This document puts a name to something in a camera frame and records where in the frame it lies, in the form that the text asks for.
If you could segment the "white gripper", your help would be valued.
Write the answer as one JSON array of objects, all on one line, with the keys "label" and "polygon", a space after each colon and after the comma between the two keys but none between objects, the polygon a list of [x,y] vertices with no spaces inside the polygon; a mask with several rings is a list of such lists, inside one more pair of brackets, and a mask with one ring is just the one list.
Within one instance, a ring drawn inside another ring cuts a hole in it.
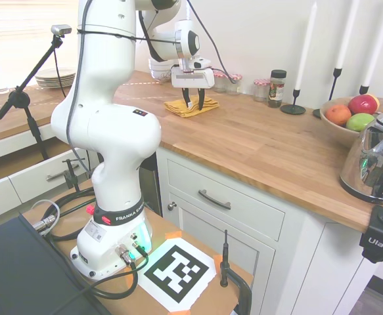
[{"label": "white gripper", "polygon": [[201,111],[204,107],[205,89],[211,89],[214,86],[214,73],[211,68],[186,73],[180,67],[174,67],[171,69],[171,84],[175,88],[182,89],[187,108],[191,107],[189,89],[197,89],[198,110]]}]

